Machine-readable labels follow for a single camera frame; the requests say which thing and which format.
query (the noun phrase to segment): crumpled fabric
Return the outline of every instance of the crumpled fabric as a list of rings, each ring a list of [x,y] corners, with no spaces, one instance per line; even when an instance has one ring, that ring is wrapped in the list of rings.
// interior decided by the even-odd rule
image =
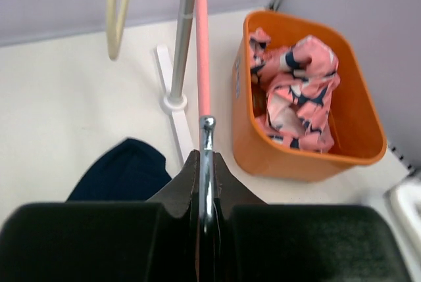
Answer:
[[[144,201],[170,181],[165,157],[149,144],[128,138],[92,165],[67,201]]]
[[[270,40],[262,28],[249,40],[251,79],[267,98],[258,125],[282,145],[328,152],[334,145],[328,124],[332,91],[340,83],[335,53],[312,35],[277,49],[267,49]]]

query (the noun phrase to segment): white floor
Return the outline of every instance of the white floor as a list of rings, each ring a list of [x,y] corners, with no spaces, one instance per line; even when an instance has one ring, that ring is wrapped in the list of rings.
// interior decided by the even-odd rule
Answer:
[[[407,174],[388,151],[379,163],[322,183],[253,177],[231,152],[231,68],[248,12],[210,17],[212,113],[216,150],[233,174],[266,202],[353,202],[367,190],[385,191]],[[195,28],[184,93],[198,147]],[[120,58],[107,56],[105,33],[0,48],[0,222],[17,206],[63,201],[89,166],[125,137],[156,147],[174,176],[180,170],[170,121],[161,111],[154,53],[174,51],[176,23],[124,32]]]

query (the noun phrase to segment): pink pole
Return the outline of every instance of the pink pole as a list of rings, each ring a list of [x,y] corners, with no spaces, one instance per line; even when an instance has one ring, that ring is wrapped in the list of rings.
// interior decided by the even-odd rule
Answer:
[[[199,117],[211,115],[207,0],[196,0],[197,88]]]

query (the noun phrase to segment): metal clip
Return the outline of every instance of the metal clip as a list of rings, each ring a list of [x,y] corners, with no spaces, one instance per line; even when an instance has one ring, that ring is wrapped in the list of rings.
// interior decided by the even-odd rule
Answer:
[[[199,280],[214,281],[214,165],[213,116],[200,118],[200,172],[199,172]]]

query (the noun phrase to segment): white object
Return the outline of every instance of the white object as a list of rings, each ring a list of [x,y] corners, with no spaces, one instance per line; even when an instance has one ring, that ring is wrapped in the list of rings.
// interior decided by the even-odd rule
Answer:
[[[421,263],[421,181],[409,179],[392,189],[390,203]]]
[[[181,165],[183,165],[190,152],[194,149],[189,131],[189,124],[184,112],[184,109],[187,106],[187,98],[185,95],[182,95],[182,101],[178,104],[170,101],[169,96],[173,68],[168,48],[165,45],[159,45],[157,47],[157,56],[160,66],[162,88],[164,91],[163,109],[170,115],[172,130],[178,146],[179,158],[181,158]]]
[[[121,0],[120,11],[116,17],[116,0],[107,0],[107,44],[110,59],[117,59],[123,37],[129,0]]]

